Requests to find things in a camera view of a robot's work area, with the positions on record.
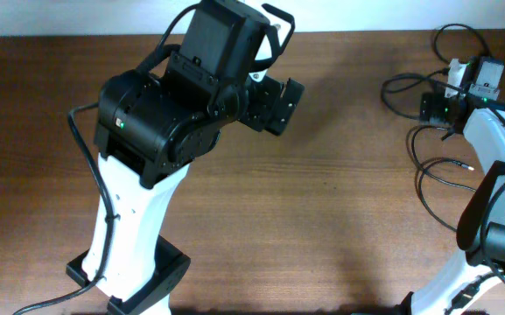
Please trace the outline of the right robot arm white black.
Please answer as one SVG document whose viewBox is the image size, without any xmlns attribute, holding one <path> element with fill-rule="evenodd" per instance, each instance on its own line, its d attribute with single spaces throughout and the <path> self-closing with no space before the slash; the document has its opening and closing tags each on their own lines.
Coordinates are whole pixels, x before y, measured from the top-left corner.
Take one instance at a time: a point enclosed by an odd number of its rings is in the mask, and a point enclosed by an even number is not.
<svg viewBox="0 0 505 315">
<path fill-rule="evenodd" d="M 461 134 L 472 146 L 484 178 L 458 225 L 457 249 L 423 288 L 407 294 L 396 314 L 462 314 L 485 292 L 505 285 L 505 103 L 499 101 L 504 64 L 491 57 L 452 59 L 445 82 L 422 96 L 425 129 Z"/>
</svg>

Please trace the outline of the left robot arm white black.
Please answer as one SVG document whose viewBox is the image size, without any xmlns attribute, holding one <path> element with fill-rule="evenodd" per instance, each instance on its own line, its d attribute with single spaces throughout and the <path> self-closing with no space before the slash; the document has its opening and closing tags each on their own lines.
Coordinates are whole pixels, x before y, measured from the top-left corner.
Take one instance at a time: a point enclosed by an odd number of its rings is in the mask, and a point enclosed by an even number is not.
<svg viewBox="0 0 505 315">
<path fill-rule="evenodd" d="M 197 158 L 231 123 L 280 135 L 304 87 L 268 69 L 291 40 L 292 14 L 264 1 L 201 1 L 183 40 L 162 39 L 102 87 L 91 165 L 101 191 L 90 248 L 67 265 L 109 299 L 110 314 L 166 314 L 190 259 L 161 234 Z"/>
</svg>

